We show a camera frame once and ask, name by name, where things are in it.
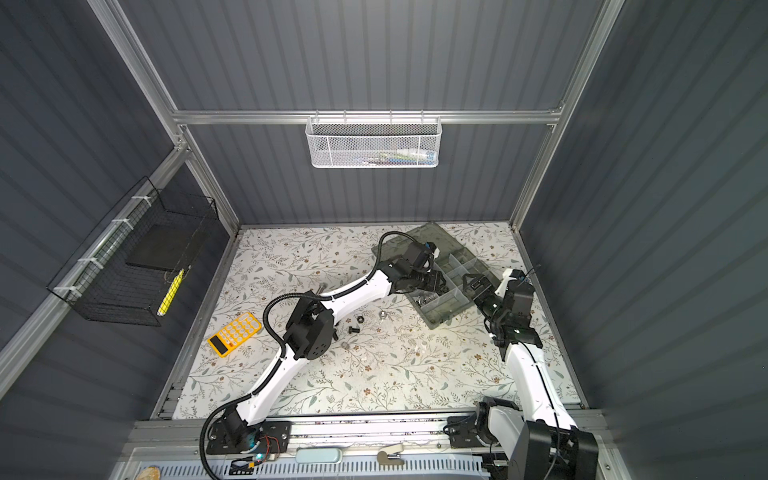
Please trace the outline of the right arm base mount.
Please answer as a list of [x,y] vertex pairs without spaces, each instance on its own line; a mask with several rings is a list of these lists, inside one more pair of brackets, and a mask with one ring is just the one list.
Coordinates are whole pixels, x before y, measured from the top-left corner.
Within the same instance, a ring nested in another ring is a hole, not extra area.
[[492,407],[508,407],[513,411],[522,409],[513,401],[485,396],[477,403],[473,413],[465,416],[451,416],[442,432],[448,436],[452,448],[487,447],[497,443],[489,427]]

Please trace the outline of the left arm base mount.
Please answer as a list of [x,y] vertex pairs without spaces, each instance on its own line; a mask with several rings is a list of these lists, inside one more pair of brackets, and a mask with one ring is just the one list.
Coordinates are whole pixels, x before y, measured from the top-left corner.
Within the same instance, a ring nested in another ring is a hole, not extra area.
[[212,455],[277,455],[287,451],[293,424],[263,421],[247,425],[235,410],[212,422],[206,434],[205,452]]

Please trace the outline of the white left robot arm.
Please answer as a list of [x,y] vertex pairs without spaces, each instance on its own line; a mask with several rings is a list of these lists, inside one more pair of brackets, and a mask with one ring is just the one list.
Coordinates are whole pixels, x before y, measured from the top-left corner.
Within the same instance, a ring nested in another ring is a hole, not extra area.
[[[435,267],[440,250],[433,242],[422,242],[402,232],[409,241],[405,251],[383,260],[380,240],[373,268],[363,277],[325,294],[313,291],[288,293],[271,300],[263,312],[267,333],[279,351],[255,386],[242,397],[220,408],[221,420],[236,427],[253,427],[268,416],[278,397],[293,378],[312,360],[324,355],[333,340],[336,325],[349,314],[391,295],[416,290],[437,292],[445,285]],[[285,300],[297,301],[283,335],[269,321],[271,310]]]

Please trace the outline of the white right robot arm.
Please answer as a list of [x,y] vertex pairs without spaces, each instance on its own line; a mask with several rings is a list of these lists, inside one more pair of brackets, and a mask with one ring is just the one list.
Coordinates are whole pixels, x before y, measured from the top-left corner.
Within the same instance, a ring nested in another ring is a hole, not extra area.
[[480,438],[499,444],[509,479],[595,479],[599,448],[560,400],[547,370],[543,342],[532,327],[535,289],[523,271],[508,269],[498,286],[488,276],[462,276],[462,290],[511,375],[520,402],[484,397],[478,405]]

